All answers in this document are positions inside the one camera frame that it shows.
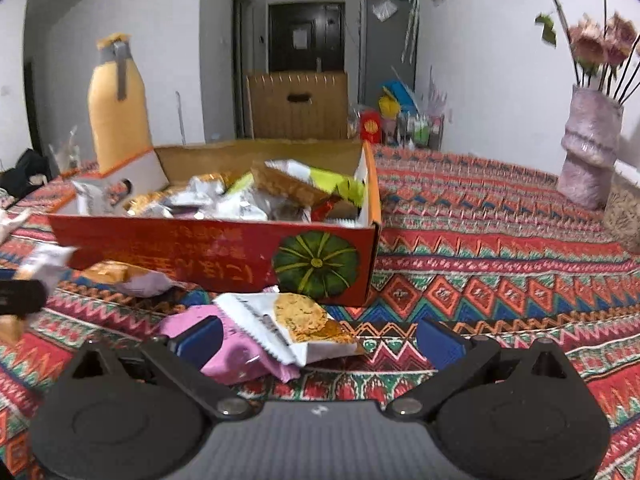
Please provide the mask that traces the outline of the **pink snack packet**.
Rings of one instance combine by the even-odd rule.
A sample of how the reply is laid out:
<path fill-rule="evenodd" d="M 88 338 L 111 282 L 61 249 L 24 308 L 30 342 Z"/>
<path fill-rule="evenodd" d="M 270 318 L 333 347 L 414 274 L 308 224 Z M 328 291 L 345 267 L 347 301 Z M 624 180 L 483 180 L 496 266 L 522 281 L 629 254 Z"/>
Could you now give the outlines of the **pink snack packet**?
<path fill-rule="evenodd" d="M 200 370 L 203 375 L 227 386 L 267 375 L 281 382 L 300 377 L 297 366 L 284 365 L 270 356 L 214 304 L 190 307 L 181 313 L 169 315 L 160 322 L 160 333 L 169 338 L 175 337 L 209 315 L 215 315 L 224 324 L 224 341 L 220 350 Z"/>

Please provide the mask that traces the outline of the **white cookie snack packet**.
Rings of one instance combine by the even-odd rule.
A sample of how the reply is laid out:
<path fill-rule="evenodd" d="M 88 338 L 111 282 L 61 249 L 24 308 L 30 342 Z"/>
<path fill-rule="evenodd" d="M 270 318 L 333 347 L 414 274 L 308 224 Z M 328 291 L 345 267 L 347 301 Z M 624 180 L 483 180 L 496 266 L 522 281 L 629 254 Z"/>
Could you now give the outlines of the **white cookie snack packet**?
<path fill-rule="evenodd" d="M 305 367 L 363 354 L 364 348 L 313 299 L 284 292 L 232 294 L 215 299 L 221 312 L 284 365 Z"/>

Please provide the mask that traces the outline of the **white work glove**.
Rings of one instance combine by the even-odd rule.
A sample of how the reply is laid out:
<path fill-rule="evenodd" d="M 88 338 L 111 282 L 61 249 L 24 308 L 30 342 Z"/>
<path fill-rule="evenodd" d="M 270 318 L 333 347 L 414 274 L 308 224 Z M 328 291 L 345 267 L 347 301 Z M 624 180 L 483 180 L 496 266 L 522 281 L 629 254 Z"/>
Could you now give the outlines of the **white work glove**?
<path fill-rule="evenodd" d="M 11 216 L 6 210 L 0 210 L 0 245 L 3 245 L 12 233 L 19 229 L 30 217 L 29 209 Z"/>

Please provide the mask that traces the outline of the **purple orange snack packet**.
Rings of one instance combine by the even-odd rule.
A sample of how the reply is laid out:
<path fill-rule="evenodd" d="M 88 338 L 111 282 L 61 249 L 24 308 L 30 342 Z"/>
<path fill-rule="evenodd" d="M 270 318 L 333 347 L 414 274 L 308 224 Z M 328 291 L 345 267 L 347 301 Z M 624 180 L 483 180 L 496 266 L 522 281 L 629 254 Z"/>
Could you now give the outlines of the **purple orange snack packet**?
<path fill-rule="evenodd" d="M 81 275 L 98 284 L 112 286 L 123 295 L 140 298 L 160 296 L 173 288 L 186 288 L 185 284 L 162 272 L 113 260 L 95 263 Z"/>

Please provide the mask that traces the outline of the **patterned red tablecloth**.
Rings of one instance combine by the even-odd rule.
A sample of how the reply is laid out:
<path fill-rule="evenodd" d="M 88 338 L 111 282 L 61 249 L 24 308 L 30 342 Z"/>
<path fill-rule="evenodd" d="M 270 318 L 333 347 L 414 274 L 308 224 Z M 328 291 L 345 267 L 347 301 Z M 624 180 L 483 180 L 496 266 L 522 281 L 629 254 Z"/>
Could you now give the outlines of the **patterned red tablecloth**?
<path fill-rule="evenodd" d="M 323 361 L 284 384 L 235 387 L 254 400 L 377 400 L 386 404 L 435 371 L 416 323 L 437 318 L 505 347 L 549 337 L 600 403 L 612 440 L 597 479 L 639 479 L 639 255 L 614 242 L 600 212 L 556 192 L 556 177 L 505 162 L 374 149 L 382 231 L 361 307 L 330 307 L 367 353 Z M 219 288 L 134 299 L 67 271 L 16 346 L 1 344 L 1 461 L 42 479 L 29 419 L 88 336 L 126 344 L 166 316 L 211 302 Z"/>

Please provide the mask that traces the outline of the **drinking glass with straw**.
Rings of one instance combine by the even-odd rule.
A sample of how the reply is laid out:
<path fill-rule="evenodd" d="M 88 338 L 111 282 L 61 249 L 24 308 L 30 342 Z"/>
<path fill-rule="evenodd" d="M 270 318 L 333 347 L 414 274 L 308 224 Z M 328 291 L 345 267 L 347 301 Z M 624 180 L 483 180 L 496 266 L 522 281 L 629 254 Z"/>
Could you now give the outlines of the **drinking glass with straw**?
<path fill-rule="evenodd" d="M 73 126 L 58 146 L 49 144 L 49 150 L 55 166 L 58 168 L 58 174 L 62 178 L 77 174 L 81 166 L 80 146 L 76 139 L 77 129 L 77 126 Z"/>

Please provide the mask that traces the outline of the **orange cardboard snack box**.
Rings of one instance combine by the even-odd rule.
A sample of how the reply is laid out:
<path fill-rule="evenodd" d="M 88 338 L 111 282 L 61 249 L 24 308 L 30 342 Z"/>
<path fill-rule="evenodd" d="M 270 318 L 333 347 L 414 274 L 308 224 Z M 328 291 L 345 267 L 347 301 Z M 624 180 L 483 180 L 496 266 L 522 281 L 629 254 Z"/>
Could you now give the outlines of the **orange cardboard snack box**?
<path fill-rule="evenodd" d="M 200 174 L 231 172 L 241 177 L 273 159 L 353 174 L 364 184 L 356 224 L 128 218 L 120 207 L 107 216 L 82 216 L 74 194 L 49 210 L 48 221 L 58 244 L 75 247 L 70 267 L 76 270 L 115 260 L 214 292 L 260 292 L 276 285 L 320 304 L 363 306 L 381 229 L 378 175 L 369 143 L 242 140 L 158 146 L 89 180 L 106 184 L 123 202 L 126 191 L 154 192 Z"/>

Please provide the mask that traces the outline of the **green snack packet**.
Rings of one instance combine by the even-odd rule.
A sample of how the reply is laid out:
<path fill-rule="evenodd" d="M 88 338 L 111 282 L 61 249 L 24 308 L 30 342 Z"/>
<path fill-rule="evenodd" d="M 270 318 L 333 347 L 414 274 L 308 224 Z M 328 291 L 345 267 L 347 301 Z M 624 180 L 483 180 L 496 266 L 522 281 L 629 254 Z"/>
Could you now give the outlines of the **green snack packet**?
<path fill-rule="evenodd" d="M 340 196 L 356 207 L 361 207 L 363 204 L 366 186 L 361 180 L 319 168 L 311 168 L 310 180 L 319 190 Z"/>

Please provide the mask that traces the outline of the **yellow thermos jug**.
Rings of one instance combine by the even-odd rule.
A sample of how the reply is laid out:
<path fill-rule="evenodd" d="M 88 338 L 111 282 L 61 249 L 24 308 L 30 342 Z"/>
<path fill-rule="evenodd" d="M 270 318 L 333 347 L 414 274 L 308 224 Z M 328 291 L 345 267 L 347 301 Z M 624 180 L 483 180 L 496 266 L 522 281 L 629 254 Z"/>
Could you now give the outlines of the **yellow thermos jug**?
<path fill-rule="evenodd" d="M 98 62 L 88 90 L 88 111 L 99 172 L 108 174 L 152 148 L 144 83 L 130 36 L 118 32 L 96 43 Z"/>

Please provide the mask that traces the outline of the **woven tissue basket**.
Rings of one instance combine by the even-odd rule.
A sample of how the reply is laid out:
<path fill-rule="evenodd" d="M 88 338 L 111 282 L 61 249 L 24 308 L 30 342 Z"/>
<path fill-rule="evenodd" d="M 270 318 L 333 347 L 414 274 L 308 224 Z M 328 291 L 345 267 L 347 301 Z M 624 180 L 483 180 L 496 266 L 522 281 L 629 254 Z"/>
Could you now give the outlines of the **woven tissue basket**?
<path fill-rule="evenodd" d="M 638 254 L 640 248 L 639 188 L 628 179 L 613 174 L 606 202 L 603 224 L 627 252 Z"/>

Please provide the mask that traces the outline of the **red gift bag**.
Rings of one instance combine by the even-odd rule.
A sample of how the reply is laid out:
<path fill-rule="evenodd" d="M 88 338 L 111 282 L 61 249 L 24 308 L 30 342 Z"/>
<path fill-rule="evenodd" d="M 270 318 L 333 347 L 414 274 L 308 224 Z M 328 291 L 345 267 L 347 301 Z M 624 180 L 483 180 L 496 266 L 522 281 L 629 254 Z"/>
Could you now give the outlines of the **red gift bag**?
<path fill-rule="evenodd" d="M 370 144 L 382 143 L 382 124 L 380 113 L 376 110 L 365 110 L 359 114 L 360 139 Z"/>

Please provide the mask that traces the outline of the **brown cardboard box on floor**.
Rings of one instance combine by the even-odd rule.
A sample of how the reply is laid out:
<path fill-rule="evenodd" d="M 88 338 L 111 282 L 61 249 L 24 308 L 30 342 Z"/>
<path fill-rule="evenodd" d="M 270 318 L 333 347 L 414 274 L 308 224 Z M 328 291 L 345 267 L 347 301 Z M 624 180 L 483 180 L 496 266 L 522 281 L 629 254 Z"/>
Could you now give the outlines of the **brown cardboard box on floor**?
<path fill-rule="evenodd" d="M 348 77 L 344 72 L 250 74 L 246 93 L 253 139 L 348 138 Z"/>

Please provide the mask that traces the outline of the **pink ceramic vase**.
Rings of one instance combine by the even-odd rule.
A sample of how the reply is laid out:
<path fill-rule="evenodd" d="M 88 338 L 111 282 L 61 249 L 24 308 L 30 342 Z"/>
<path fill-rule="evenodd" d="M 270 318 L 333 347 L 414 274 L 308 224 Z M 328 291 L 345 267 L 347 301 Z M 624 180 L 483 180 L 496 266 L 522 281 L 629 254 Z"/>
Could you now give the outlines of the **pink ceramic vase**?
<path fill-rule="evenodd" d="M 566 151 L 556 188 L 586 209 L 608 199 L 624 108 L 597 89 L 573 87 L 561 146 Z"/>

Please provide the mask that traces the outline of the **grey refrigerator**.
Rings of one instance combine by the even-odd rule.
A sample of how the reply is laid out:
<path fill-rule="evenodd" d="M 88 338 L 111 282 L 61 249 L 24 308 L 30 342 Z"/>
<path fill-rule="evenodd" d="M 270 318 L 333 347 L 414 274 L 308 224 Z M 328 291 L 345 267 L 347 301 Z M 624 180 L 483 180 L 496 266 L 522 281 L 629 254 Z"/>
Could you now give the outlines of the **grey refrigerator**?
<path fill-rule="evenodd" d="M 361 0 L 358 102 L 378 105 L 383 84 L 416 83 L 419 0 Z"/>

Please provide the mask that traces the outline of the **dried pink flowers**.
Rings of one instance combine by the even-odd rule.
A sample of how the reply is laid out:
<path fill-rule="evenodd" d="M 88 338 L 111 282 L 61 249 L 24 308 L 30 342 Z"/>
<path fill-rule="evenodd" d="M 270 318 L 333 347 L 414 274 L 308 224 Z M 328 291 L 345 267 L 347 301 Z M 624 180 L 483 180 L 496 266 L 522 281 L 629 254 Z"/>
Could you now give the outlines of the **dried pink flowers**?
<path fill-rule="evenodd" d="M 585 14 L 574 25 L 567 21 L 560 0 L 552 3 L 552 14 L 541 13 L 535 18 L 541 41 L 556 47 L 562 32 L 578 87 L 587 88 L 596 80 L 599 92 L 624 105 L 639 90 L 638 27 L 619 13 L 608 12 L 608 0 L 602 0 L 602 22 Z"/>

